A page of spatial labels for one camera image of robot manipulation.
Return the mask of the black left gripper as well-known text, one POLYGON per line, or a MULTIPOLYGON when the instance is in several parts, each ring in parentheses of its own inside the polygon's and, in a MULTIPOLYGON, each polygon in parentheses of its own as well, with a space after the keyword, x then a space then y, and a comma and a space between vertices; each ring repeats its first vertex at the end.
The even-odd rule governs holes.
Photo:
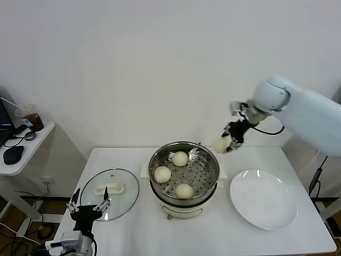
POLYGON ((105 187, 103 201, 98 205, 77 206, 80 188, 72 195, 71 200, 66 204, 70 211, 71 219, 75 222, 73 231, 91 232, 93 222, 102 217, 102 214, 110 207, 108 187, 105 187))

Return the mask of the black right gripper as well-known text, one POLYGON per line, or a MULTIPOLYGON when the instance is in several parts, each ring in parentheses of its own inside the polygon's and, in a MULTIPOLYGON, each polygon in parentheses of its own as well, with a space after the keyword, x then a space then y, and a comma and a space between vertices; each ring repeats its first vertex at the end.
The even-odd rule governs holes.
POLYGON ((221 135, 222 138, 231 136, 232 142, 227 146, 226 152, 238 150, 244 142, 244 134, 251 128, 251 124, 247 120, 237 120, 230 122, 224 129, 221 135))

